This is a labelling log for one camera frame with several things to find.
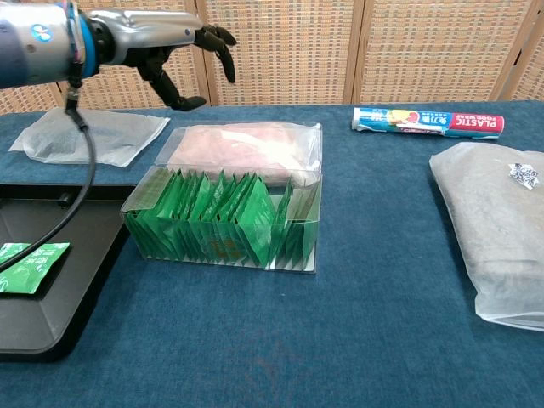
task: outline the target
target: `black plastic tray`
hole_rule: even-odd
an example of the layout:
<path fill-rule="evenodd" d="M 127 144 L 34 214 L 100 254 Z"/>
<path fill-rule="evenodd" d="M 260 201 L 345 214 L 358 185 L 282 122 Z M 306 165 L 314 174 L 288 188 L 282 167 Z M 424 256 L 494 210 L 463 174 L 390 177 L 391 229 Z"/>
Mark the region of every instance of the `black plastic tray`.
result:
<path fill-rule="evenodd" d="M 65 213 L 81 186 L 0 184 L 0 247 L 32 242 Z M 134 186 L 95 185 L 51 240 L 70 247 L 34 295 L 0 293 L 0 360 L 56 360 L 76 344 L 128 233 L 120 216 Z"/>

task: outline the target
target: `green sachet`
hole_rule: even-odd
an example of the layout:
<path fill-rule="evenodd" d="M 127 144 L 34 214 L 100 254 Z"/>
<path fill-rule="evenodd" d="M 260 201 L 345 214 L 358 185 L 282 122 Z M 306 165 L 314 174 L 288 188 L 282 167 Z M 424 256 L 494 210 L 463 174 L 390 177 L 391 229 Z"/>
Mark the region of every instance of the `green sachet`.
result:
<path fill-rule="evenodd" d="M 291 259 L 292 269 L 295 269 L 301 259 L 303 259 L 305 226 L 308 223 L 309 210 L 315 202 L 318 189 L 319 185 L 314 184 L 305 194 L 305 198 L 300 201 L 302 205 L 298 208 L 295 220 L 293 221 L 286 238 L 286 257 Z"/>
<path fill-rule="evenodd" d="M 213 230 L 213 226 L 211 223 L 212 219 L 212 212 L 213 209 L 218 205 L 218 202 L 221 200 L 221 196 L 224 193 L 225 186 L 227 185 L 226 177 L 224 176 L 224 172 L 221 172 L 218 177 L 217 183 L 212 187 L 213 193 L 211 194 L 211 197 L 206 204 L 206 207 L 204 211 L 202 212 L 200 216 L 201 220 L 201 233 L 202 233 L 202 240 L 207 248 L 207 255 L 210 258 L 211 262 L 219 262 L 220 258 L 217 255 L 217 237 L 215 235 L 215 232 Z"/>
<path fill-rule="evenodd" d="M 191 231 L 189 225 L 189 216 L 192 207 L 195 205 L 196 197 L 198 196 L 198 190 L 200 189 L 200 185 L 203 179 L 204 174 L 201 174 L 200 176 L 197 176 L 196 174 L 193 175 L 193 179 L 190 183 L 190 188 L 187 192 L 187 202 L 184 205 L 183 211 L 179 215 L 179 219 L 181 221 L 181 225 L 184 231 L 185 240 L 187 241 L 188 245 L 190 245 L 191 250 L 194 253 L 193 260 L 196 261 L 204 260 L 204 252 L 201 250 L 199 240 L 197 240 L 196 236 Z"/>
<path fill-rule="evenodd" d="M 317 242 L 317 229 L 318 229 L 318 217 L 321 201 L 321 188 L 316 185 L 316 192 L 306 217 L 306 223 L 304 224 L 304 239 L 303 239 L 303 266 L 305 269 L 308 264 L 309 256 L 314 250 L 315 243 Z"/>
<path fill-rule="evenodd" d="M 277 257 L 277 252 L 280 250 L 281 243 L 285 240 L 287 234 L 286 227 L 286 217 L 287 217 L 287 207 L 291 200 L 292 194 L 292 182 L 289 178 L 287 182 L 286 191 L 281 197 L 281 201 L 278 204 L 278 209 L 272 224 L 271 237 L 270 237 L 270 250 L 269 250 L 269 261 L 272 262 L 273 259 Z"/>
<path fill-rule="evenodd" d="M 30 244 L 4 244 L 0 248 L 0 264 Z M 0 292 L 33 294 L 51 266 L 70 244 L 43 244 L 36 251 L 0 273 Z"/>
<path fill-rule="evenodd" d="M 187 217 L 187 213 L 189 212 L 190 208 L 191 192 L 194 191 L 197 182 L 198 176 L 195 173 L 189 172 L 184 181 L 184 188 L 182 191 L 180 191 L 178 207 L 173 215 L 173 217 L 176 219 L 178 234 L 186 249 L 187 258 L 191 261 L 195 261 L 199 257 L 198 251 L 194 247 L 194 242 L 192 242 L 187 232 L 189 225 L 185 222 L 185 218 Z"/>
<path fill-rule="evenodd" d="M 298 214 L 301 212 L 308 190 L 293 189 L 292 198 L 287 206 L 286 226 L 281 233 L 279 250 L 276 253 L 276 267 L 284 269 L 292 260 L 292 249 L 296 244 L 298 233 Z"/>
<path fill-rule="evenodd" d="M 252 250 L 251 246 L 249 245 L 249 242 L 247 241 L 246 235 L 241 230 L 240 225 L 238 225 L 238 221 L 241 217 L 241 215 L 244 213 L 244 210 L 246 209 L 247 200 L 249 199 L 249 196 L 251 195 L 251 192 L 253 190 L 253 186 L 255 185 L 255 182 L 257 181 L 257 175 L 254 173 L 252 175 L 252 182 L 247 187 L 246 193 L 241 198 L 240 204 L 236 208 L 234 214 L 232 215 L 231 222 L 234 222 L 234 232 L 236 233 L 236 237 L 238 240 L 242 243 L 244 248 L 246 249 L 246 254 L 248 256 L 247 259 L 244 259 L 242 261 L 242 264 L 246 264 L 246 261 L 251 259 L 255 265 L 258 265 L 259 261 L 257 258 L 257 255 Z"/>
<path fill-rule="evenodd" d="M 217 259 L 216 262 L 220 261 L 229 261 L 230 258 L 227 253 L 227 247 L 224 244 L 224 238 L 221 236 L 220 231 L 218 230 L 217 226 L 217 217 L 216 214 L 219 211 L 219 208 L 221 208 L 230 198 L 232 193 L 234 192 L 236 188 L 236 177 L 233 177 L 231 181 L 227 182 L 227 184 L 224 186 L 224 189 L 222 191 L 221 196 L 217 201 L 213 201 L 212 204 L 214 204 L 213 207 L 209 207 L 202 216 L 202 221 L 208 221 L 208 227 L 213 235 L 213 241 L 211 241 L 212 244 L 212 252 L 215 254 L 215 257 Z"/>
<path fill-rule="evenodd" d="M 189 214 L 189 228 L 193 236 L 197 240 L 201 253 L 204 259 L 208 262 L 211 261 L 210 251 L 207 247 L 207 242 L 203 234 L 203 228 L 201 228 L 201 214 L 206 209 L 207 205 L 213 198 L 214 186 L 210 183 L 206 174 L 202 174 L 202 180 L 196 193 L 195 203 L 190 209 Z"/>
<path fill-rule="evenodd" d="M 164 200 L 161 202 L 161 207 L 158 208 L 157 222 L 161 226 L 162 233 L 168 238 L 172 244 L 176 254 L 175 260 L 183 261 L 185 258 L 185 247 L 178 233 L 177 221 L 173 218 L 173 212 L 176 209 L 179 201 L 179 192 L 184 184 L 184 178 L 180 172 L 173 175 L 173 181 L 167 187 Z"/>
<path fill-rule="evenodd" d="M 236 263 L 247 257 L 246 248 L 240 242 L 238 234 L 235 231 L 234 224 L 232 224 L 231 218 L 238 207 L 242 197 L 247 192 L 249 185 L 252 182 L 252 177 L 249 174 L 245 174 L 240 183 L 236 186 L 230 198 L 224 205 L 219 208 L 217 213 L 218 223 L 216 225 L 219 234 L 223 238 L 225 245 L 225 251 L 227 258 L 231 263 Z"/>
<path fill-rule="evenodd" d="M 151 238 L 150 241 L 155 243 L 154 249 L 158 255 L 156 258 L 160 259 L 175 259 L 178 257 L 176 251 L 173 248 L 173 243 L 171 242 L 171 239 L 166 234 L 164 234 L 161 222 L 156 216 L 164 205 L 164 201 L 167 198 L 168 191 L 170 190 L 173 181 L 174 176 L 172 174 L 155 206 L 147 210 L 141 210 L 138 217 L 136 218 L 136 220 L 139 222 L 142 228 L 145 229 L 148 236 Z"/>
<path fill-rule="evenodd" d="M 127 226 L 128 231 L 130 231 L 130 234 L 134 237 L 134 240 L 136 241 L 136 246 L 144 256 L 144 258 L 153 257 L 153 246 L 150 247 L 150 243 L 148 242 L 149 237 L 146 235 L 145 231 L 141 229 L 140 225 L 136 221 L 138 213 L 138 211 L 134 210 L 125 212 L 125 225 Z"/>
<path fill-rule="evenodd" d="M 184 183 L 181 186 L 181 189 L 179 189 L 176 196 L 176 206 L 174 207 L 172 212 L 172 218 L 174 224 L 176 225 L 176 235 L 178 236 L 179 245 L 181 245 L 181 247 L 184 249 L 185 256 L 187 258 L 191 257 L 190 247 L 187 240 L 185 239 L 184 228 L 179 219 L 181 217 L 181 212 L 183 211 L 185 200 L 187 198 L 187 192 L 189 191 L 190 177 L 191 174 L 189 173 L 184 178 Z"/>
<path fill-rule="evenodd" d="M 275 209 L 266 185 L 258 177 L 247 198 L 246 207 L 238 220 L 238 225 L 247 239 L 247 244 L 255 253 L 258 264 L 269 261 L 270 228 L 275 218 Z"/>

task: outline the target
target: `blue label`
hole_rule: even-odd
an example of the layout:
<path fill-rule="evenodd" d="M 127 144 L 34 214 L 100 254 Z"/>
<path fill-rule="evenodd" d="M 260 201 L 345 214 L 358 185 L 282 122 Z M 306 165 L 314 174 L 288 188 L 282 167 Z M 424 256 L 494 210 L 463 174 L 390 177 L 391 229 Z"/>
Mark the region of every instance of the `blue label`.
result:
<path fill-rule="evenodd" d="M 450 128 L 451 113 L 419 111 L 419 123 L 422 125 L 443 126 Z"/>
<path fill-rule="evenodd" d="M 43 24 L 35 24 L 31 27 L 32 36 L 42 43 L 48 43 L 53 39 L 51 31 Z"/>

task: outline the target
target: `frosted plastic bag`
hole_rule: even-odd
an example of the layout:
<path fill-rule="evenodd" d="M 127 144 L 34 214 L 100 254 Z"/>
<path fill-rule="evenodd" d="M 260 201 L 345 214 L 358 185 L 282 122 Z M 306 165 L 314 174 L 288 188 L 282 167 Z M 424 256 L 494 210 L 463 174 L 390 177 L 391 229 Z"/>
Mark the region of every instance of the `frosted plastic bag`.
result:
<path fill-rule="evenodd" d="M 208 175 L 216 169 L 229 176 L 256 173 L 267 184 L 313 184 L 321 167 L 321 125 L 287 122 L 198 125 L 175 129 L 169 166 L 191 165 Z"/>
<path fill-rule="evenodd" d="M 97 162 L 125 167 L 167 125 L 166 117 L 80 109 L 96 144 Z M 54 108 L 27 127 L 9 151 L 24 151 L 43 163 L 88 163 L 85 139 L 63 108 Z"/>
<path fill-rule="evenodd" d="M 476 314 L 544 331 L 544 185 L 530 190 L 510 165 L 544 173 L 544 154 L 495 144 L 460 143 L 430 161 L 450 212 Z"/>

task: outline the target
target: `blue tablecloth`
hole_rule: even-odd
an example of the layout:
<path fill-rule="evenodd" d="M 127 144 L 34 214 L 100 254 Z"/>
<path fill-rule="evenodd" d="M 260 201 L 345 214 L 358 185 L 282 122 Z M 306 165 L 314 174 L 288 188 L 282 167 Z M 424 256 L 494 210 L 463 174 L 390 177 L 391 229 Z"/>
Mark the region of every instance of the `blue tablecloth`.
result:
<path fill-rule="evenodd" d="M 501 114 L 497 143 L 544 146 L 541 102 L 410 107 Z M 129 240 L 67 358 L 0 365 L 1 407 L 544 406 L 544 334 L 474 313 L 428 166 L 459 140 L 356 133 L 350 106 L 136 112 L 172 121 L 98 183 L 138 182 L 185 121 L 321 122 L 318 274 L 144 261 Z M 84 166 L 7 152 L 39 116 L 0 117 L 0 181 L 81 182 Z"/>

